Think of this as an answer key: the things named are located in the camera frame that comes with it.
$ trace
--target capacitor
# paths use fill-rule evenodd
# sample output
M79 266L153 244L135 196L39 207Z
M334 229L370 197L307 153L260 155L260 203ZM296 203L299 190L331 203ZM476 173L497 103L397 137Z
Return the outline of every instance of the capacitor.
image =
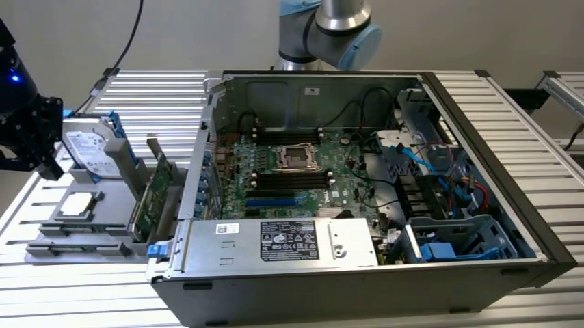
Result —
M343 137L338 140L338 143L341 146L347 147L350 145L350 139Z

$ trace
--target green circuit board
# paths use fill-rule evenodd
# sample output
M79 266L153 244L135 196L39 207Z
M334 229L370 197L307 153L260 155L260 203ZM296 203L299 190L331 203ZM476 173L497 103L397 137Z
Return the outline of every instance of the green circuit board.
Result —
M346 156L353 147L342 146L339 139L349 137L343 133L326 133L319 145L315 145L315 162L322 169L333 171L334 185L327 189L295 189L296 206L259 208L260 214L254 218L319 217L318 210L342 208L350 210L354 217L369 220L377 218L377 210L366 207L355 199L354 190L363 195L370 184L351 175L345 165ZM240 219L246 217L246 192L254 190L250 185L251 173L278 173L276 146L258 146L242 136L235 143L220 144L224 153L224 162L219 163L223 183L223 210L222 219Z

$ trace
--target warning label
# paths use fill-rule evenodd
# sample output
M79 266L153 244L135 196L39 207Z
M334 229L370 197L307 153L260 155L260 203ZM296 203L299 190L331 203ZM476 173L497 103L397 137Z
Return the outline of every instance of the warning label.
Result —
M262 222L260 257L266 262L318 260L314 221Z

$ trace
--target motherboard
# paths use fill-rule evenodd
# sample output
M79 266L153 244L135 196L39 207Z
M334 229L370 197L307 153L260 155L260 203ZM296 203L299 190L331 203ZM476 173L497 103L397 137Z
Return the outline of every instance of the motherboard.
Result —
M350 211L354 217L374 220L377 209L363 205L374 204L371 185L355 176L366 177L366 170L357 165L351 174L346 165L355 144L342 132L323 133L318 144L263 145L244 135L219 143L222 219L337 217ZM325 175L329 184L318 178Z

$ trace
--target blue latch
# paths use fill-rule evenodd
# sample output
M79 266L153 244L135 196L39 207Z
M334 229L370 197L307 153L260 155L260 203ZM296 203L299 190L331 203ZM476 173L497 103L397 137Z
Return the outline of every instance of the blue latch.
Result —
M164 258L167 257L167 245L152 244L148 246L148 250L145 252L145 256L149 258Z
M498 258L498 249L488 249L480 254L455 255L450 243L425 243L419 247L421 257L427 262L493 260Z

